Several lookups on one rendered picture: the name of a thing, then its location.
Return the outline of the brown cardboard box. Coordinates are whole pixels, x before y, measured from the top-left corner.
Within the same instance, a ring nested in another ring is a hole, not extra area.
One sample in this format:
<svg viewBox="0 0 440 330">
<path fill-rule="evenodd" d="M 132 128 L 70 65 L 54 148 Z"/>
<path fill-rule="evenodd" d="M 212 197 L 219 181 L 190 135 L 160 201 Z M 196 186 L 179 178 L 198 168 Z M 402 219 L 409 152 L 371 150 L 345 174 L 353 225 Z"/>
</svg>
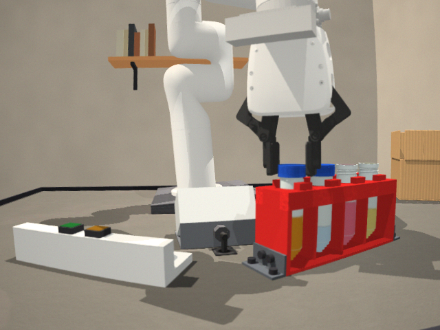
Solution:
<svg viewBox="0 0 440 330">
<path fill-rule="evenodd" d="M 390 178 L 397 180 L 396 198 L 440 201 L 439 130 L 391 132 L 390 157 Z"/>
</svg>

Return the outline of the red tube rack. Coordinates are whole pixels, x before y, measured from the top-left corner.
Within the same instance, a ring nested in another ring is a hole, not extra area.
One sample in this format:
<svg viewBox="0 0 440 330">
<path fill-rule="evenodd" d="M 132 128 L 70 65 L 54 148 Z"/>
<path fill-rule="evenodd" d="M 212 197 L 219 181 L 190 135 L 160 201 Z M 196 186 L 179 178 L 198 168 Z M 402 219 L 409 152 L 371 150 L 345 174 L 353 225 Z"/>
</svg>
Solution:
<svg viewBox="0 0 440 330">
<path fill-rule="evenodd" d="M 287 255 L 286 276 L 331 263 L 360 252 L 390 243 L 394 237 L 397 180 L 386 175 L 326 179 L 324 186 L 313 186 L 310 177 L 294 183 L 294 189 L 280 188 L 280 180 L 272 186 L 256 187 L 255 242 Z M 366 238 L 368 200 L 377 196 L 375 231 Z M 344 242 L 345 202 L 357 200 L 353 238 Z M 317 252 L 318 206 L 332 204 L 331 240 Z M 304 209 L 306 208 L 306 209 Z M 292 210 L 303 209 L 302 249 L 291 260 Z"/>
</svg>

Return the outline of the dark grey bolted mounting bracket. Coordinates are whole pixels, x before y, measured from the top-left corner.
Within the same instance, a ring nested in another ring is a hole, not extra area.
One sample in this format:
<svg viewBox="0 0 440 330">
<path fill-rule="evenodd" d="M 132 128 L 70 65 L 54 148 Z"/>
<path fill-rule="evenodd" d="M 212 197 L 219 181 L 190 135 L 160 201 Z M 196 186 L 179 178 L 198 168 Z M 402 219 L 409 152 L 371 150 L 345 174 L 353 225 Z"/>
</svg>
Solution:
<svg viewBox="0 0 440 330">
<path fill-rule="evenodd" d="M 273 263 L 267 263 L 265 258 L 259 259 L 257 256 L 258 251 L 264 250 L 266 255 L 273 254 L 275 261 Z M 243 261 L 242 265 L 254 270 L 255 272 L 265 276 L 270 280 L 275 280 L 278 278 L 282 278 L 286 276 L 286 267 L 287 267 L 287 255 L 277 252 L 273 249 L 265 247 L 264 245 L 258 244 L 256 242 L 253 243 L 253 257 L 256 258 L 255 264 L 249 264 L 248 261 Z M 277 275 L 269 275 L 269 268 L 277 267 L 278 274 Z"/>
</svg>

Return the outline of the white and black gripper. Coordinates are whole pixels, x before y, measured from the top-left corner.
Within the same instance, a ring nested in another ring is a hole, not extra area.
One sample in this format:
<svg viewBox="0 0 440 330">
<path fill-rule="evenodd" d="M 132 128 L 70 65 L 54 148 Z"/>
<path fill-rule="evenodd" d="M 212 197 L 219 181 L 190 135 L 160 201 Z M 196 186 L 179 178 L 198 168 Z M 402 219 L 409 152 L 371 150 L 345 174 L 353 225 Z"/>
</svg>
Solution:
<svg viewBox="0 0 440 330">
<path fill-rule="evenodd" d="M 247 97 L 236 118 L 263 142 L 267 175 L 278 174 L 280 164 L 278 118 L 306 117 L 309 137 L 305 143 L 305 174 L 313 177 L 321 169 L 321 141 L 351 115 L 335 90 L 327 33 L 321 27 L 316 29 L 317 38 L 251 45 Z M 321 122 L 320 116 L 330 113 Z M 262 116 L 261 122 L 252 114 Z"/>
</svg>

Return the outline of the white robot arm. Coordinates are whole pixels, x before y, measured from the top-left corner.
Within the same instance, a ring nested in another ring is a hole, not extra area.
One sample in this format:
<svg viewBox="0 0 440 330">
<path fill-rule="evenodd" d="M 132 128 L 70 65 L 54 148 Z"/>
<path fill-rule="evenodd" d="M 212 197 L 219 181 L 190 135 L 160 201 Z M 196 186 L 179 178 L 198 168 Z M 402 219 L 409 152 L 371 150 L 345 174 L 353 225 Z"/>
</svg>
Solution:
<svg viewBox="0 0 440 330">
<path fill-rule="evenodd" d="M 178 64 L 166 70 L 177 188 L 222 187 L 215 182 L 210 119 L 200 102 L 227 100 L 234 87 L 232 46 L 317 37 L 316 26 L 331 20 L 318 0 L 205 0 L 256 10 L 201 21 L 201 0 L 166 0 L 168 47 L 177 58 L 211 64 Z"/>
</svg>

